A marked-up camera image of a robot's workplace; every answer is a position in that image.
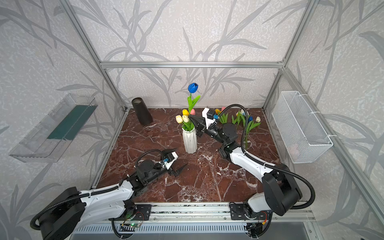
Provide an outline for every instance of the black vase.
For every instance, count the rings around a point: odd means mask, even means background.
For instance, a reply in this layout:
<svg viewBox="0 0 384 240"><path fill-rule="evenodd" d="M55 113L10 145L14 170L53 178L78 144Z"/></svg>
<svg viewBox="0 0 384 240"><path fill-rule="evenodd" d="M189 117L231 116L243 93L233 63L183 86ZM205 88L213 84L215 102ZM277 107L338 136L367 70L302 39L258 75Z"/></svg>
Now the black vase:
<svg viewBox="0 0 384 240"><path fill-rule="evenodd" d="M152 115L149 113L149 110L142 98L133 99L132 106L141 125L145 126L153 122Z"/></svg>

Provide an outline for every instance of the white vase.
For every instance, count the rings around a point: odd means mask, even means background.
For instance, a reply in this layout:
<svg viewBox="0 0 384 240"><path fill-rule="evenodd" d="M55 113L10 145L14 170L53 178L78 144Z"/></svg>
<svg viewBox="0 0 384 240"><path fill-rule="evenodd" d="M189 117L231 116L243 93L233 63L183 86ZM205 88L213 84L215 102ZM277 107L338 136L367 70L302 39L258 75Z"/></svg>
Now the white vase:
<svg viewBox="0 0 384 240"><path fill-rule="evenodd" d="M193 128L192 131L186 131L183 129L183 140L185 151L187 153L195 153L197 150L196 129Z"/></svg>

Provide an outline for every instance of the wall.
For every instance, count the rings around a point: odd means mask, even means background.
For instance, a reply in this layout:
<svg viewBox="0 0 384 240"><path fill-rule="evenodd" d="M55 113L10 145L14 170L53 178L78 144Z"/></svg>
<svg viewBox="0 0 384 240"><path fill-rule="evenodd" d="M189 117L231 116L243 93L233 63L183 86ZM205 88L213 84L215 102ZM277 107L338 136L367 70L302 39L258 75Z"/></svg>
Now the wall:
<svg viewBox="0 0 384 240"><path fill-rule="evenodd" d="M307 1L70 0L102 61L281 61ZM262 106L275 69L113 69L126 104L187 104L199 84L197 106L237 102Z"/></svg>
<svg viewBox="0 0 384 240"><path fill-rule="evenodd" d="M29 220L66 188L89 187L123 112L57 1L0 1L0 238L41 239ZM57 163L8 154L68 93L99 106Z"/></svg>
<svg viewBox="0 0 384 240"><path fill-rule="evenodd" d="M292 59L298 82L337 132L383 196L384 2L319 4ZM282 161L316 189L311 206L325 239L384 239L370 211L332 149L310 164L293 165L271 111L280 91L295 90L282 78L266 109Z"/></svg>

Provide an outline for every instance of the brown marble table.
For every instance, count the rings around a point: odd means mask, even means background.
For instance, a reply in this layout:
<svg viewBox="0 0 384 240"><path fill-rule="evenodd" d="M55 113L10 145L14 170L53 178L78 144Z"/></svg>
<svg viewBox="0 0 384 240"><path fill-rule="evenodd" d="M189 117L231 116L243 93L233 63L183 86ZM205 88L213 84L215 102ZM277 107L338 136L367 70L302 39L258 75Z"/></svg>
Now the brown marble table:
<svg viewBox="0 0 384 240"><path fill-rule="evenodd" d="M182 129L175 120L176 115L182 114L181 109L149 111L154 121L143 127L134 111L129 110L98 187L115 184L127 174L134 173L135 161L143 152L154 148L178 147L179 158L173 163L173 168L177 169L188 163L180 176L164 174L157 182L150 184L147 192L135 198L135 202L237 202L263 192L261 182L253 175L220 157L217 152L220 143L208 135L203 134L197 138L196 153L185 152ZM196 114L200 116L201 111L202 109L196 109ZM230 109L228 122L231 122L231 115L235 116L237 111L238 109ZM248 151L267 162L280 163L262 109L251 108L248 112L253 118L261 118L261 124L249 133ZM238 142L242 131L243 127L239 126ZM148 154L143 159L158 161L159 155Z"/></svg>

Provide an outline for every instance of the white tulip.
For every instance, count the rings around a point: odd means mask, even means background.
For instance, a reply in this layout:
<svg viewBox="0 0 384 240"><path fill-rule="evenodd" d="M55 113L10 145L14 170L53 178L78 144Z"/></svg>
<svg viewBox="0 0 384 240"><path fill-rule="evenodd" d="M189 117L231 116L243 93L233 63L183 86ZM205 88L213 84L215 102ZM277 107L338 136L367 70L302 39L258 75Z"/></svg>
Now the white tulip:
<svg viewBox="0 0 384 240"><path fill-rule="evenodd" d="M189 117L187 115L183 115L183 121L184 122L189 122Z"/></svg>
<svg viewBox="0 0 384 240"><path fill-rule="evenodd" d="M176 122L177 123L182 123L183 122L183 118L180 115L177 115L176 116Z"/></svg>

